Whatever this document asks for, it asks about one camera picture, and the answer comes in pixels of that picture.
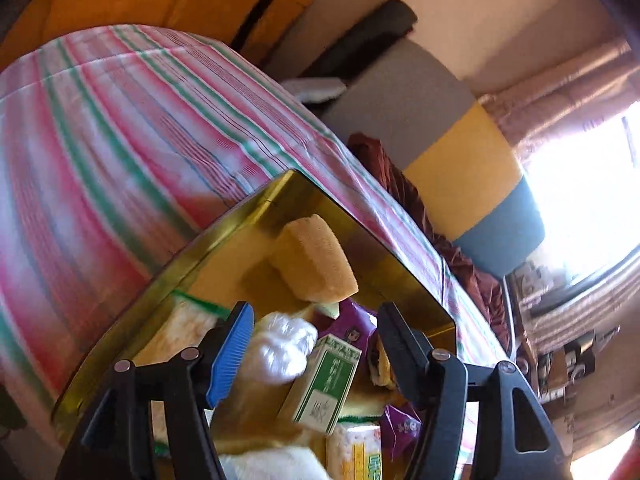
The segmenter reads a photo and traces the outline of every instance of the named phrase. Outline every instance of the sponge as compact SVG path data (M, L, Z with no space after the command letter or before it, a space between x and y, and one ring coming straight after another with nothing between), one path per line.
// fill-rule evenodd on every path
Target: sponge
M270 262L299 300L335 303L358 291L340 242L318 215L286 224Z

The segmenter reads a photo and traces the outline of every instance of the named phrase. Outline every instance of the snack package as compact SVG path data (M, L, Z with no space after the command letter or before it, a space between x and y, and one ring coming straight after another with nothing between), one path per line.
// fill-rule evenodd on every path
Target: snack package
M401 456L412 446L420 435L422 423L410 404L404 404L402 408L391 405L385 407L385 412L380 417L380 433L382 447L391 455L391 460Z
M334 480L382 480L380 426L337 424L326 440L326 464Z
M317 338L316 327L304 319L267 314L255 325L238 376L265 384L289 383L304 373Z
M391 369L389 357L386 356L382 340L378 332L374 332L369 341L367 349L367 364L369 365L369 374L371 382L376 386L384 386L389 390L396 390L395 375Z
M331 434L359 359L359 349L331 334L318 339L305 373L293 383L278 417Z
M199 345L205 334L230 313L222 306L199 300L179 290L174 290L167 301L174 303L172 312L151 341L133 358L136 366L168 361L183 348ZM204 411L210 423L213 411ZM154 440L167 445L169 439L164 420L164 402L151 401L151 419Z
M369 339L378 325L376 316L351 298L342 300L339 305L340 315L328 329L320 333L319 337L335 335L338 339L355 346L366 356Z

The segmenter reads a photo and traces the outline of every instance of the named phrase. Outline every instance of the food package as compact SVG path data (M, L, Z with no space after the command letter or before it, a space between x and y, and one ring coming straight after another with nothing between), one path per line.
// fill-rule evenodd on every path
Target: food package
M396 382L394 372L391 369L391 362L386 355L385 349L382 346L382 340L375 332L369 342L367 348L367 363L369 364L369 374L371 376L371 382L376 386L384 386L389 390L395 390Z
M358 291L340 242L318 215L286 224L269 261L300 300L333 303Z
M356 373L360 350L329 334L318 339L278 418L331 434Z
M385 407L385 412L380 417L380 433L382 447L390 453L391 460L401 456L415 443L421 427L420 417L410 404L404 404L401 408L391 405Z
M238 377L264 384L285 384L300 377L318 330L304 319L272 312L255 326Z
M136 366L162 363L188 346L198 346L218 320L224 320L229 315L226 308L177 290L172 293L170 300L174 302L174 309L151 341L133 358ZM211 422L213 411L205 410L205 415L207 421ZM151 401L151 419L154 440L167 444L169 439L164 420L164 402Z
M340 302L338 318L329 325L329 328L320 333L320 337L333 334L355 346L362 352L362 356L366 356L369 340L377 325L378 320L374 314L351 298L347 298Z
M380 426L339 423L326 441L326 463L334 480L382 480Z

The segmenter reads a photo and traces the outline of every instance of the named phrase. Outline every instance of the green box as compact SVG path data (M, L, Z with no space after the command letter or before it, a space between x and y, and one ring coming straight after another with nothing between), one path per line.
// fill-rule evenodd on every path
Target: green box
M309 356L305 373L293 383L278 417L331 434L361 353L334 335L320 338Z

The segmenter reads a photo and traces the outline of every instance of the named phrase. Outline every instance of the window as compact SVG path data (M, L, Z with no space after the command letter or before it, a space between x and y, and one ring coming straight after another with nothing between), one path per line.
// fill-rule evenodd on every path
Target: window
M636 428L627 431L608 446L593 451L571 464L574 480L607 480L631 447Z
M593 130L548 142L532 156L527 175L546 237L530 259L546 267L556 289L542 297L542 310L550 301L568 300L576 285L600 278L640 244L639 153L636 103Z

